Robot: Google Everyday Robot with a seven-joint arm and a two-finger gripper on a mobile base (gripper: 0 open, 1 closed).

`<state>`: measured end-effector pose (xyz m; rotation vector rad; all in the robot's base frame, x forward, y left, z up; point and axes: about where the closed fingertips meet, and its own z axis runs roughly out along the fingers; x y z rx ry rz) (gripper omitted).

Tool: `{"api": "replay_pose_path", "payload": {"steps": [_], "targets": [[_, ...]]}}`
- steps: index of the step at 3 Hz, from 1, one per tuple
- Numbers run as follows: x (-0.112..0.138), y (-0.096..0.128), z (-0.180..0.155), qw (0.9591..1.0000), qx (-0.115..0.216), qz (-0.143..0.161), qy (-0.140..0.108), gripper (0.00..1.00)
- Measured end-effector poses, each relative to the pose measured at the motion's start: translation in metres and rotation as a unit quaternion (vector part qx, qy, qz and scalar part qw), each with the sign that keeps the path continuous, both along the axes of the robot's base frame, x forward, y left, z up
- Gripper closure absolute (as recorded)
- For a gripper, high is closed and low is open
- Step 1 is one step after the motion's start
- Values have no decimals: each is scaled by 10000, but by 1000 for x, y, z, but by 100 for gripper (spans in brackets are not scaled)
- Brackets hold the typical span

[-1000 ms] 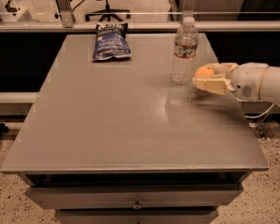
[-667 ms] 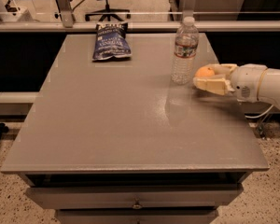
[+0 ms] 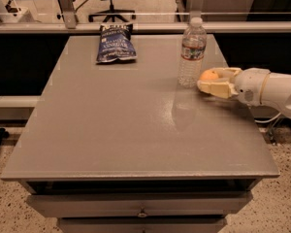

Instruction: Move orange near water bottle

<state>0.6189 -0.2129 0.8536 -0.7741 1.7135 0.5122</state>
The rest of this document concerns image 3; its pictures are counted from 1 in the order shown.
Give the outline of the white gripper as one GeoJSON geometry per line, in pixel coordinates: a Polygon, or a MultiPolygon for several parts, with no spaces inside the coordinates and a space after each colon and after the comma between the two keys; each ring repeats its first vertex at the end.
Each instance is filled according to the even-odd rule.
{"type": "Polygon", "coordinates": [[[262,92],[270,70],[250,68],[243,71],[239,67],[215,67],[210,70],[216,74],[215,80],[219,82],[197,81],[197,86],[202,92],[223,99],[238,94],[238,100],[248,106],[262,104],[262,92]]]}

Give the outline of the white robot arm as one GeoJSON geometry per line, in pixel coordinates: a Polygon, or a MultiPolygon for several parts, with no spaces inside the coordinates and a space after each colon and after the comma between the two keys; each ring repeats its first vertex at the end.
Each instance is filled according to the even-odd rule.
{"type": "Polygon", "coordinates": [[[291,119],[291,75],[260,68],[215,67],[201,74],[197,86],[215,97],[271,107],[291,119]]]}

